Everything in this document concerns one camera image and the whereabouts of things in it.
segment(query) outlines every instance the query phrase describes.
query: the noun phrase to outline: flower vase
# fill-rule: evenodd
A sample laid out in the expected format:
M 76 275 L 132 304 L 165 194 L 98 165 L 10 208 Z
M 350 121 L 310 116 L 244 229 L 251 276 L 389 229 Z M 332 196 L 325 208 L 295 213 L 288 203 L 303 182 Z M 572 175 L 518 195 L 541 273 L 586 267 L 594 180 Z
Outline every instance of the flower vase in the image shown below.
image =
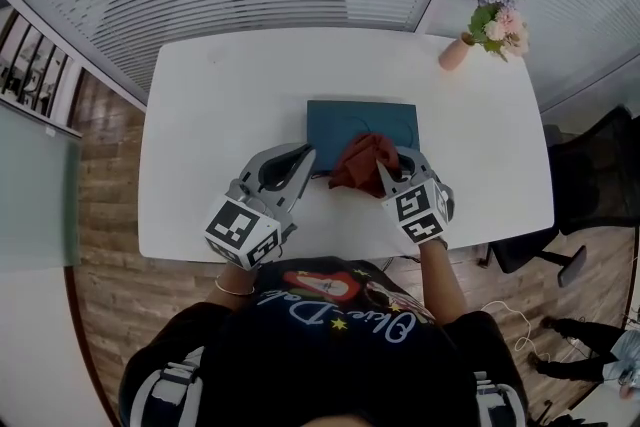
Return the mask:
M 464 61 L 464 58 L 467 57 L 469 48 L 471 48 L 473 44 L 471 34 L 463 32 L 457 40 L 451 43 L 444 52 L 440 54 L 438 58 L 440 66 L 447 71 L 455 70 L 460 66 L 460 63 Z

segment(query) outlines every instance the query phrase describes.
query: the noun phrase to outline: bracelet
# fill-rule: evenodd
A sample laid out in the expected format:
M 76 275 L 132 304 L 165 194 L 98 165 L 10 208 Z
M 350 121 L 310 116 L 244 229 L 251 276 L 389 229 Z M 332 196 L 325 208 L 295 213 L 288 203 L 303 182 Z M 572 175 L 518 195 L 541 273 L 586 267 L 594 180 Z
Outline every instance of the bracelet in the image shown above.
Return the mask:
M 447 241 L 444 240 L 442 237 L 435 237 L 433 239 L 429 239 L 426 242 L 423 242 L 423 244 L 426 244 L 427 242 L 440 242 L 440 244 L 442 244 L 442 246 L 448 251 L 449 250 L 449 244 L 447 244 Z
M 251 287 L 251 292 L 249 292 L 248 294 L 239 294 L 238 292 L 232 292 L 231 290 L 227 290 L 226 288 L 223 288 L 220 283 L 218 283 L 218 278 L 220 276 L 218 276 L 215 281 L 213 282 L 216 285 L 216 288 L 218 290 L 220 290 L 221 292 L 224 292 L 225 294 L 229 294 L 229 295 L 235 295 L 237 297 L 248 297 L 251 294 L 253 294 L 256 291 L 256 287 L 252 286 Z

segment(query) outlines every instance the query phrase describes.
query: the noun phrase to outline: red cloth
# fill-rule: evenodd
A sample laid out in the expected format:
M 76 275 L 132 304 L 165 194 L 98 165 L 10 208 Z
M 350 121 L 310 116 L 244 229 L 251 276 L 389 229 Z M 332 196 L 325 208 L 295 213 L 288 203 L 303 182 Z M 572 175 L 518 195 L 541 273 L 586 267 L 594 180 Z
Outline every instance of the red cloth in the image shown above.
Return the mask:
M 386 194 L 376 160 L 391 174 L 400 174 L 398 152 L 391 139 L 382 134 L 359 135 L 347 146 L 331 172 L 329 189 L 343 186 L 384 198 Z

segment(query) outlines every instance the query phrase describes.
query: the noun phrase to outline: black pants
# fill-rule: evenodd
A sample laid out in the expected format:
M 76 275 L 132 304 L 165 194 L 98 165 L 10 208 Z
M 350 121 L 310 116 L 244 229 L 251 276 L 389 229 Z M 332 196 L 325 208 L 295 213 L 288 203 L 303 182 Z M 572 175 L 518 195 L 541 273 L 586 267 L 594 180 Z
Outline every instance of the black pants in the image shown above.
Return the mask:
M 610 351 L 624 333 L 624 329 L 595 322 L 578 322 L 573 319 L 558 320 L 554 329 L 564 337 L 577 338 L 597 352 L 598 357 L 573 363 L 543 361 L 538 365 L 538 372 L 556 379 L 602 382 L 604 365 L 617 361 Z

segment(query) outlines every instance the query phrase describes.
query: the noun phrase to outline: black shoe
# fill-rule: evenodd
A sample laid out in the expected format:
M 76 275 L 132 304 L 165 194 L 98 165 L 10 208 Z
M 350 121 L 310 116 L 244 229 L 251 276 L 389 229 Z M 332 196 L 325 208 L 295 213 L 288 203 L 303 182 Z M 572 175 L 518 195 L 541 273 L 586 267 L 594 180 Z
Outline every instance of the black shoe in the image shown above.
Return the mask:
M 540 327 L 542 329 L 556 329 L 556 326 L 558 325 L 558 319 L 554 318 L 554 317 L 544 317 L 541 321 L 540 321 Z
M 542 360 L 538 357 L 538 355 L 535 352 L 530 352 L 529 355 L 527 356 L 527 363 L 531 368 L 533 368 L 537 372 L 538 368 L 540 367 L 540 363 L 542 363 Z

